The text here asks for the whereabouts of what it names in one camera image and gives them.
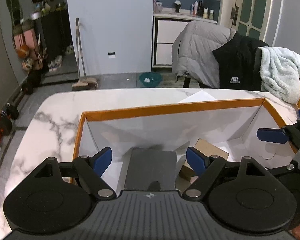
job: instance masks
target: door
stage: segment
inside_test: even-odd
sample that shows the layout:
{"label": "door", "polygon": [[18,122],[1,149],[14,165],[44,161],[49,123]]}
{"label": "door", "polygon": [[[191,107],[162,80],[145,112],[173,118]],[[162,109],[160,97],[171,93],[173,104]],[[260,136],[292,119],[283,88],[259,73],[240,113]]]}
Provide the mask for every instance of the door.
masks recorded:
{"label": "door", "polygon": [[263,40],[269,22],[271,0],[236,0],[233,28],[242,35]]}

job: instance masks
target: white marble table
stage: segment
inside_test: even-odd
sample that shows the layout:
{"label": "white marble table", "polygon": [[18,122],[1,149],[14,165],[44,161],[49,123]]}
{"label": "white marble table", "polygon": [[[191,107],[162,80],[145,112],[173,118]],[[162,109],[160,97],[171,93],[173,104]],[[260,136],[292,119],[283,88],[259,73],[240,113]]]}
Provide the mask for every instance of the white marble table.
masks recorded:
{"label": "white marble table", "polygon": [[[201,89],[119,89],[54,94],[47,98],[31,121],[13,160],[5,187],[6,197],[38,164],[53,156],[59,162],[72,161],[75,136],[83,111],[110,110],[138,106],[174,104]],[[286,124],[296,122],[297,113],[270,93],[240,90],[205,89],[217,100],[267,98]],[[0,239],[10,228],[0,210]]]}

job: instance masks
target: white cabinet drawer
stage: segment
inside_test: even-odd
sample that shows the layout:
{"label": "white cabinet drawer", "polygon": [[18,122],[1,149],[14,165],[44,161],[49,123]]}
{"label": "white cabinet drawer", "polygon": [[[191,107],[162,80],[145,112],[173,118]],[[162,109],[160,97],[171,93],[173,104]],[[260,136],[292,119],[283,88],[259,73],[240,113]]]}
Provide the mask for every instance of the white cabinet drawer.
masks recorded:
{"label": "white cabinet drawer", "polygon": [[172,65],[172,44],[157,44],[156,65]]}
{"label": "white cabinet drawer", "polygon": [[158,43],[174,43],[188,22],[158,20]]}

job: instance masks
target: dumbbell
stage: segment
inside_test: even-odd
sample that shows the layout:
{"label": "dumbbell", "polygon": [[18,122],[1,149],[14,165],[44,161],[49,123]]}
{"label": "dumbbell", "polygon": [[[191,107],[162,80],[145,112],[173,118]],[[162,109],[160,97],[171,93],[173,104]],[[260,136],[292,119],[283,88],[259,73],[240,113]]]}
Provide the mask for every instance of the dumbbell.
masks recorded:
{"label": "dumbbell", "polygon": [[31,95],[33,93],[33,89],[38,87],[41,82],[41,74],[38,71],[32,70],[28,77],[27,81],[22,84],[22,91],[26,95]]}
{"label": "dumbbell", "polygon": [[16,106],[7,104],[6,110],[0,114],[0,133],[2,135],[9,135],[12,130],[12,120],[16,120],[19,116],[19,112]]}

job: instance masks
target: light blue towel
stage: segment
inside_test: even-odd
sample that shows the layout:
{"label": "light blue towel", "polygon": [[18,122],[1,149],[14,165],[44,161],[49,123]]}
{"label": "light blue towel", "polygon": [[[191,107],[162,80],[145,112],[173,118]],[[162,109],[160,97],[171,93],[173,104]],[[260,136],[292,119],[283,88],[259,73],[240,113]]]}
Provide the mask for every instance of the light blue towel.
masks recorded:
{"label": "light blue towel", "polygon": [[262,91],[287,103],[300,99],[300,55],[286,48],[260,47]]}

